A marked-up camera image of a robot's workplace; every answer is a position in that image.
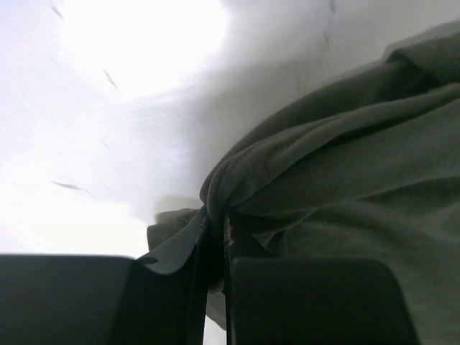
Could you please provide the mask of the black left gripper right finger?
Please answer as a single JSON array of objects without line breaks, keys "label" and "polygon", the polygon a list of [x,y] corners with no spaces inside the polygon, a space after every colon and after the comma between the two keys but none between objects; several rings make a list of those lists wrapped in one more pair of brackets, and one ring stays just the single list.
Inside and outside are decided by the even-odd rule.
[{"label": "black left gripper right finger", "polygon": [[274,257],[234,212],[223,230],[229,344],[419,343],[385,264]]}]

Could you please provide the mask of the olive green shorts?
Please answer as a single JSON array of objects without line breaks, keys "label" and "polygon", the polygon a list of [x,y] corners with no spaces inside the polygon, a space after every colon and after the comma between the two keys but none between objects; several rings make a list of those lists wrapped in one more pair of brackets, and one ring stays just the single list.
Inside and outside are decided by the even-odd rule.
[{"label": "olive green shorts", "polygon": [[402,289],[418,344],[459,342],[459,23],[278,111],[230,149],[202,206],[161,213],[149,252],[205,209],[206,311],[226,331],[224,224],[274,257],[375,259]]}]

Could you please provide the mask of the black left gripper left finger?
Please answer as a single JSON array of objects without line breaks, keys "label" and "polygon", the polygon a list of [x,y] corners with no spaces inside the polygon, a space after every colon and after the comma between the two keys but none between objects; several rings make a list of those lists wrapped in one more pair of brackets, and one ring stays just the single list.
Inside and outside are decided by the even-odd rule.
[{"label": "black left gripper left finger", "polygon": [[3,344],[201,344],[205,209],[139,259],[1,256]]}]

